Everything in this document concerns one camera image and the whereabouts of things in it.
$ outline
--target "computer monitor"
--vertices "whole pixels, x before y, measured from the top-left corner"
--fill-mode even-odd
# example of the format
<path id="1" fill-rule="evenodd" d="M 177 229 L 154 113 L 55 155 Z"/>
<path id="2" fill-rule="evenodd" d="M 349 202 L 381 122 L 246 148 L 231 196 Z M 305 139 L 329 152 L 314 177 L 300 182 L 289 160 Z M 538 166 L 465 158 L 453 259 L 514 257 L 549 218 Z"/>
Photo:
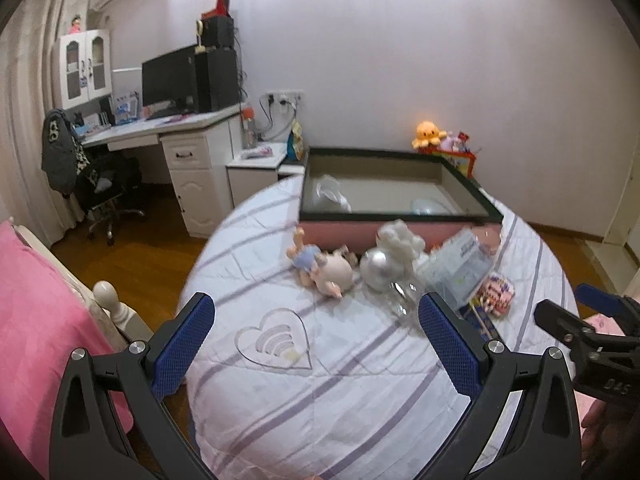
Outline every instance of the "computer monitor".
<path id="1" fill-rule="evenodd" d="M 178 113 L 194 110 L 195 45 L 179 48 L 142 64 L 142 104 L 171 101 Z"/>

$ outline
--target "open storage box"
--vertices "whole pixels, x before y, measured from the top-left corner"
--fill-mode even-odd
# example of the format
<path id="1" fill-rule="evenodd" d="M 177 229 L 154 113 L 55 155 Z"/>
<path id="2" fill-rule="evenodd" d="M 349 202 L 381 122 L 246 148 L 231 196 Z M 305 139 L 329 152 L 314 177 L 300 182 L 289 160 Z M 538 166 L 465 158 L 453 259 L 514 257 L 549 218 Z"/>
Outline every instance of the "open storage box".
<path id="1" fill-rule="evenodd" d="M 337 180 L 350 212 L 324 207 L 318 185 L 325 175 Z M 478 186 L 441 157 L 309 149 L 299 211 L 305 243 L 329 251 L 347 245 L 362 254 L 376 245 L 380 226 L 396 219 L 423 237 L 428 249 L 465 227 L 485 226 L 498 235 L 502 227 L 502 214 Z"/>

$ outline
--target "chair base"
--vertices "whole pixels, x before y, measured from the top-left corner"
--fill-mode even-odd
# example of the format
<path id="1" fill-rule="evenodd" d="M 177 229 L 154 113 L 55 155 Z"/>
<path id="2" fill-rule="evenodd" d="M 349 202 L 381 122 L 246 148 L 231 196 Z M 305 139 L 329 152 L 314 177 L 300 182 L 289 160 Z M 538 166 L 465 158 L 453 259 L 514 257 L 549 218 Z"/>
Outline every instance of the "chair base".
<path id="1" fill-rule="evenodd" d="M 107 200 L 104 204 L 100 205 L 100 209 L 102 210 L 102 218 L 94 220 L 94 222 L 89 226 L 89 232 L 87 233 L 87 238 L 91 240 L 95 237 L 95 230 L 102 222 L 107 222 L 107 245 L 112 246 L 115 243 L 114 238 L 114 228 L 120 222 L 120 215 L 124 214 L 135 214 L 140 216 L 140 218 L 145 217 L 145 212 L 142 209 L 118 209 L 116 208 L 114 200 Z"/>

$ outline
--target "round table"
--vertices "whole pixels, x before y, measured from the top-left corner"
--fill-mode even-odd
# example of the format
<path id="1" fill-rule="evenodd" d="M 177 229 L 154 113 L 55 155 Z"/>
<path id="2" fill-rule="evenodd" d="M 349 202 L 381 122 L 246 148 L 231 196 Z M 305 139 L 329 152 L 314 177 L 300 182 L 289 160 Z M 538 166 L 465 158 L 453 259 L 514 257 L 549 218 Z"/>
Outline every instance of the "round table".
<path id="1" fill-rule="evenodd" d="M 411 479 L 468 405 L 424 334 L 367 301 L 359 282 L 341 300 L 300 285 L 285 256 L 302 177 L 235 209 L 209 239 L 181 304 L 209 294 L 215 323 L 187 373 L 196 441 L 220 478 Z M 496 269 L 516 294 L 496 328 L 512 351 L 557 345 L 532 320 L 548 298 L 577 313 L 562 268 L 503 204 Z M 478 466 L 494 457 L 519 394 L 511 394 Z"/>

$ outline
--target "silver bolt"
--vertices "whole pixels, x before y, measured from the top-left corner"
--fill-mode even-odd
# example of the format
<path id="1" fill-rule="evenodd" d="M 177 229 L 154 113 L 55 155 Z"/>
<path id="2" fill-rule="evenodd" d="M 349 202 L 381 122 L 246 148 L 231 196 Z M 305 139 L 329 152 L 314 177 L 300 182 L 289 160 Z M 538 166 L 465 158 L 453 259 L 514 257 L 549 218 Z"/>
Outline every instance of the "silver bolt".
<path id="1" fill-rule="evenodd" d="M 562 350 L 556 346 L 552 346 L 549 349 L 549 355 L 552 359 L 562 359 Z"/>
<path id="2" fill-rule="evenodd" d="M 71 358 L 74 361 L 79 361 L 86 355 L 84 348 L 76 348 L 73 352 L 71 352 Z"/>
<path id="3" fill-rule="evenodd" d="M 144 341 L 134 341 L 129 345 L 129 352 L 132 354 L 142 354 L 145 351 L 146 345 Z"/>
<path id="4" fill-rule="evenodd" d="M 489 341 L 489 344 L 487 346 L 489 347 L 489 350 L 494 354 L 501 354 L 502 352 L 504 352 L 504 345 L 500 341 L 496 341 L 495 339 Z"/>

